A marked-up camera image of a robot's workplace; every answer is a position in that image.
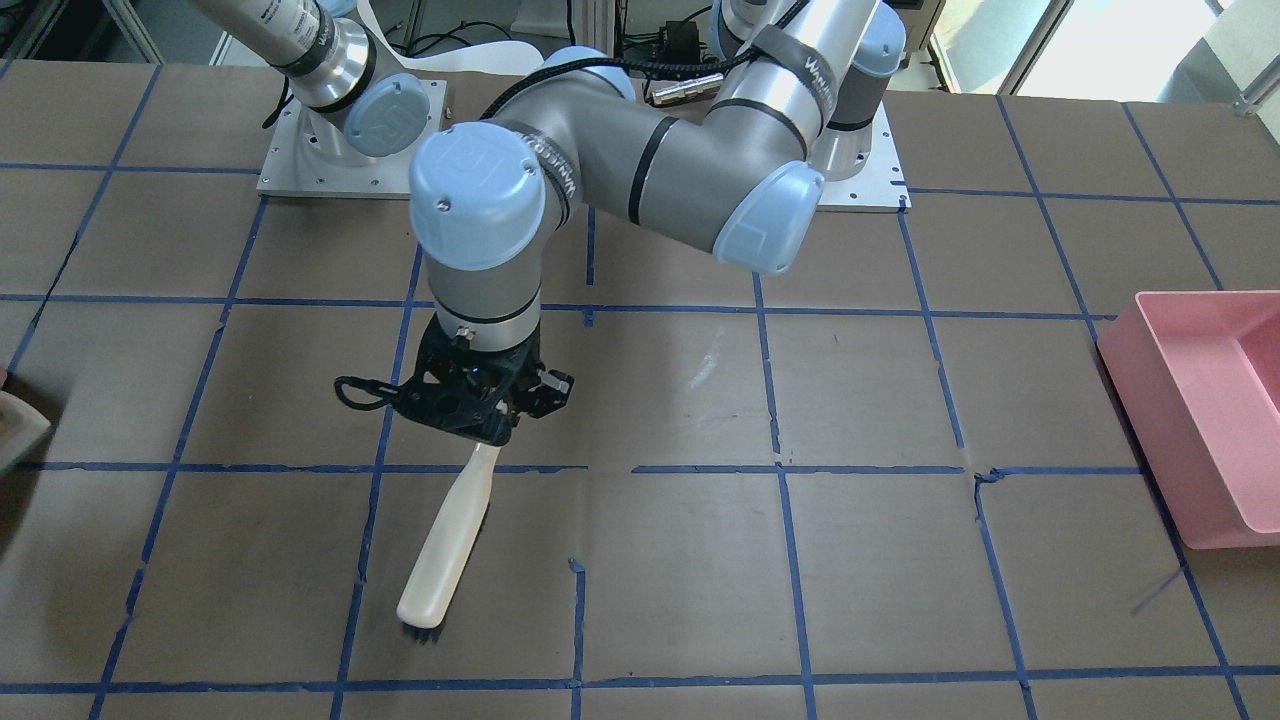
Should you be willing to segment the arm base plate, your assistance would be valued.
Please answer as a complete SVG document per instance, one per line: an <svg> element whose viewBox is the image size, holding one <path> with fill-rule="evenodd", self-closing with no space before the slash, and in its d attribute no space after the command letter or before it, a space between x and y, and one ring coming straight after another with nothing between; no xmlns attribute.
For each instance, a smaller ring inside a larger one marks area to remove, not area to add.
<svg viewBox="0 0 1280 720"><path fill-rule="evenodd" d="M442 128L448 83L420 79L430 111L422 133L404 150L370 158L349 146L342 132L293 99L274 126L257 182L273 197L392 199L410 196L410 165L420 143Z"/></svg>
<svg viewBox="0 0 1280 720"><path fill-rule="evenodd" d="M896 213L911 206L884 104L860 129L823 129L809 163L826 178L819 211Z"/></svg>

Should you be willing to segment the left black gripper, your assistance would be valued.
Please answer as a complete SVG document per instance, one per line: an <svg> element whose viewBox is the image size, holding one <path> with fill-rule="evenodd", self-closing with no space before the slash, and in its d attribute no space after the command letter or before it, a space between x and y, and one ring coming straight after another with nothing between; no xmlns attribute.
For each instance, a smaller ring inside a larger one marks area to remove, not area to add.
<svg viewBox="0 0 1280 720"><path fill-rule="evenodd" d="M544 418L570 400L575 378L548 370L540 327L512 348L471 350L433 318L419 345L412 375L389 405L411 421L490 446L509 442L520 415Z"/></svg>

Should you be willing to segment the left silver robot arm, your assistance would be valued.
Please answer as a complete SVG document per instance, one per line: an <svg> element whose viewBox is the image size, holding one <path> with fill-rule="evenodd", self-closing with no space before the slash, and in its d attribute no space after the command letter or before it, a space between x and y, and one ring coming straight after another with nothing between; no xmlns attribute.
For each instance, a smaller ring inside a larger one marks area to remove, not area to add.
<svg viewBox="0 0 1280 720"><path fill-rule="evenodd" d="M563 407L573 378L540 357L547 241L584 204L762 275L786 272L838 169L819 155L870 127L906 31L883 1L718 1L703 120L637 100L662 68L556 53L472 122L422 141L410 219L435 314L398 384L342 377L367 410L479 443Z"/></svg>

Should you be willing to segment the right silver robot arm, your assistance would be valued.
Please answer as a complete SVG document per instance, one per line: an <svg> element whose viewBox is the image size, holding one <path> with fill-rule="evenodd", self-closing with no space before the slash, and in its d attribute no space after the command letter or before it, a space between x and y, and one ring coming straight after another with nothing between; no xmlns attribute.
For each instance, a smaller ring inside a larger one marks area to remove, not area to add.
<svg viewBox="0 0 1280 720"><path fill-rule="evenodd" d="M352 1L197 1L211 22L279 70L293 96L370 158L406 150L430 100Z"/></svg>

